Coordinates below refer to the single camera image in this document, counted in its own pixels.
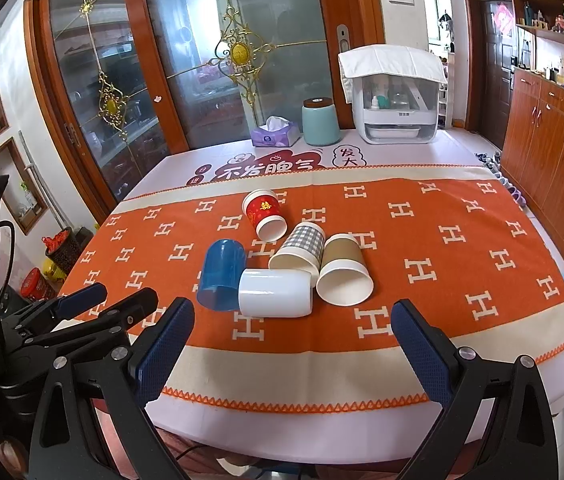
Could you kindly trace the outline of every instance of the blue gripper pad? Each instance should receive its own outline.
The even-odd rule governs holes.
[[[55,317],[57,319],[73,319],[89,308],[102,303],[106,300],[106,295],[106,287],[102,283],[93,283],[68,296],[62,296],[55,306]]]
[[[135,400],[140,406],[159,397],[194,323],[193,304],[175,298],[157,324],[145,328],[132,345],[128,370],[135,379]]]
[[[449,369],[424,330],[399,301],[391,311],[391,328],[428,398],[446,408],[453,397]]]

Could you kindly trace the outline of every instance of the red paper cup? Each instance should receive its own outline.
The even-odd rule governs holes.
[[[280,203],[273,191],[251,191],[242,202],[242,211],[263,242],[274,242],[286,234],[286,220],[280,215]]]

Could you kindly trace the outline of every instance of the teal canister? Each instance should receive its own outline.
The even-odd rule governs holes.
[[[304,141],[311,146],[328,146],[339,142],[341,131],[333,99],[318,97],[306,99],[302,106]]]

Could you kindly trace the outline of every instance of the glass door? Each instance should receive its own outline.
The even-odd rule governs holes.
[[[248,139],[269,116],[302,127],[332,97],[319,0],[146,0],[190,148]]]
[[[54,50],[81,138],[119,202],[169,147],[124,0],[49,0]],[[80,143],[76,133],[73,142]]]

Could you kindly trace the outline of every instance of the orange zigzag stitching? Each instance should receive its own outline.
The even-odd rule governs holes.
[[[368,169],[368,168],[481,168],[482,166],[476,164],[475,166],[466,166],[464,164],[370,164],[369,166],[357,166],[355,168],[348,167],[348,168],[319,168],[319,170],[304,170],[305,173],[312,173],[313,171],[331,171],[331,170],[361,170],[361,169]],[[291,173],[302,173],[302,171],[289,171]],[[246,178],[258,178],[260,176],[266,175],[252,175],[252,176],[241,176],[239,178],[234,178],[232,180],[243,180]],[[138,198],[144,198],[146,196],[152,196],[159,193],[165,193],[167,191],[174,191],[175,189],[184,189],[186,187],[193,187],[193,186],[208,186],[208,184],[217,184],[218,182],[228,182],[228,180],[216,180],[214,182],[200,182],[199,184],[187,184],[186,186],[177,186],[177,187],[169,187],[168,189],[162,189],[160,191],[153,191],[151,193],[144,193],[142,195],[137,195],[132,198],[125,198],[122,202],[130,202],[131,200],[137,200]]]
[[[536,359],[536,364],[555,357],[564,351],[564,343],[557,348],[540,355]],[[364,412],[366,410],[380,410],[382,408],[397,408],[399,406],[408,406],[410,404],[418,404],[419,402],[428,402],[427,394],[415,394],[414,396],[400,397],[399,399],[384,400],[366,400],[362,402],[345,402],[344,404],[265,404],[263,402],[242,402],[241,400],[215,399],[215,397],[202,397],[199,394],[192,394],[174,388],[164,387],[162,393],[179,399],[190,400],[191,402],[201,402],[210,406],[219,406],[220,408],[229,408],[231,410],[242,410],[247,412],[267,412],[267,413],[344,413],[344,412]]]

